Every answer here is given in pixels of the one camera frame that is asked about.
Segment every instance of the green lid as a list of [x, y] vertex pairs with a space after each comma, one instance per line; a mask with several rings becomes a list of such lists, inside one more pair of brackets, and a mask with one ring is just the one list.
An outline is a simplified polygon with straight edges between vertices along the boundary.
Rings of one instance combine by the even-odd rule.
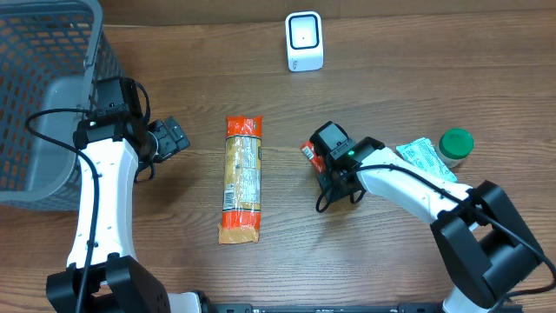
[[438, 148], [444, 156], [460, 160], [471, 153], [473, 146], [473, 137], [467, 130], [451, 129], [442, 136]]

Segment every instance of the blue-gray crate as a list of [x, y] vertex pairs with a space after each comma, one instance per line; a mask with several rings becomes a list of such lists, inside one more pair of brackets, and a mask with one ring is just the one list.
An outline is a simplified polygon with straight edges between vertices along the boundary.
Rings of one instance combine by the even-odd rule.
[[[39, 110], [90, 109], [96, 81], [122, 75], [96, 0], [0, 1], [0, 203], [77, 210], [76, 156], [23, 126]], [[65, 143], [81, 115], [39, 117], [34, 127]]]

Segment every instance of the red object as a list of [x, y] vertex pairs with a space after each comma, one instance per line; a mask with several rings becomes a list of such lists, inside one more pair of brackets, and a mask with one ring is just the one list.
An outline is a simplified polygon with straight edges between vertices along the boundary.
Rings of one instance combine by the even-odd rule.
[[316, 171], [323, 173], [327, 169], [324, 165], [324, 159], [322, 156], [317, 156], [314, 153], [314, 146], [310, 141], [307, 140], [304, 144], [302, 144], [300, 150], [307, 157], [307, 159], [309, 159], [311, 164], [313, 164]]

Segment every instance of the wooden table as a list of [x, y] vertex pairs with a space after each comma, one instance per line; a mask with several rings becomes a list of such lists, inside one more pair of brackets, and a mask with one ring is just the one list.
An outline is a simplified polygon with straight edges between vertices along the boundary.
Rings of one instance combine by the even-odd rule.
[[[192, 146], [134, 190], [141, 263], [168, 292], [216, 302], [391, 304], [452, 288], [427, 225], [377, 196], [314, 211], [301, 142], [333, 120], [390, 147], [464, 127], [476, 148], [457, 175], [500, 184], [556, 260], [556, 11], [324, 22], [322, 70], [292, 74], [283, 23], [108, 29], [153, 117]], [[220, 246], [226, 115], [263, 114], [258, 244]], [[0, 310], [49, 311], [46, 276], [64, 269], [75, 212], [0, 210]], [[540, 266], [519, 287], [550, 282]], [[556, 293], [519, 298], [551, 311]]]

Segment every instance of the white square button device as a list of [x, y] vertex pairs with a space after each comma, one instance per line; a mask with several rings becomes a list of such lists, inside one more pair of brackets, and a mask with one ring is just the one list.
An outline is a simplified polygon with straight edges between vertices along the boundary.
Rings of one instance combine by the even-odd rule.
[[314, 11], [286, 17], [286, 50], [291, 71], [320, 70], [324, 64], [321, 16]]

